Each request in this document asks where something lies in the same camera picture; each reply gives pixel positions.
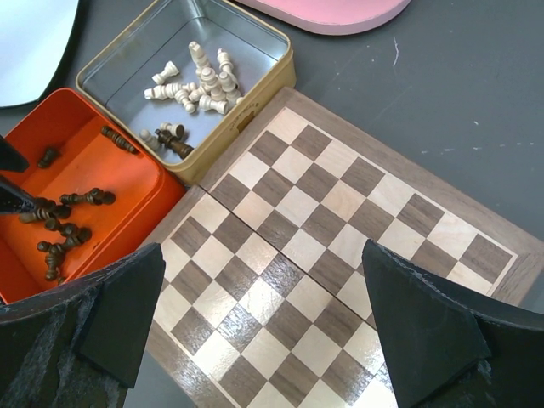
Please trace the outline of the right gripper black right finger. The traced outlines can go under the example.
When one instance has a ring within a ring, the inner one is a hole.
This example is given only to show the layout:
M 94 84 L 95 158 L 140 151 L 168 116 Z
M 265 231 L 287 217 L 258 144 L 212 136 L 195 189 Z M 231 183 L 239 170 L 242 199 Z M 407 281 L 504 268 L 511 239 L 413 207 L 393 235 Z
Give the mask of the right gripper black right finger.
M 400 407 L 541 407 L 543 316 L 368 240 L 362 266 Z

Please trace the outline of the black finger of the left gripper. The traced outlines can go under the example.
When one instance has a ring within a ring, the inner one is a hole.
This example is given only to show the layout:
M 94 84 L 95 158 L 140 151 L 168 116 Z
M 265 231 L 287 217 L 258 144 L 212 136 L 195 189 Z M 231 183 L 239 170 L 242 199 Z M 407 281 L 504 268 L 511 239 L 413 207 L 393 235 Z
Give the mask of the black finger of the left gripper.
M 11 173 L 23 173 L 29 162 L 2 136 L 1 170 Z M 1 176 L 1 214 L 12 215 L 32 213 L 37 209 L 35 197 L 21 187 Z

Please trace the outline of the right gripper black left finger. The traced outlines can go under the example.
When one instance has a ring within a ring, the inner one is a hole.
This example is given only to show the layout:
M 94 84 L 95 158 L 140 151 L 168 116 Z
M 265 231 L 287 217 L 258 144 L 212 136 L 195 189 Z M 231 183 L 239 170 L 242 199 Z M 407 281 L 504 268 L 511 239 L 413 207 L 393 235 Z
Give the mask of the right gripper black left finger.
M 1 308 L 3 407 L 121 407 L 138 374 L 166 263 L 147 246 Z

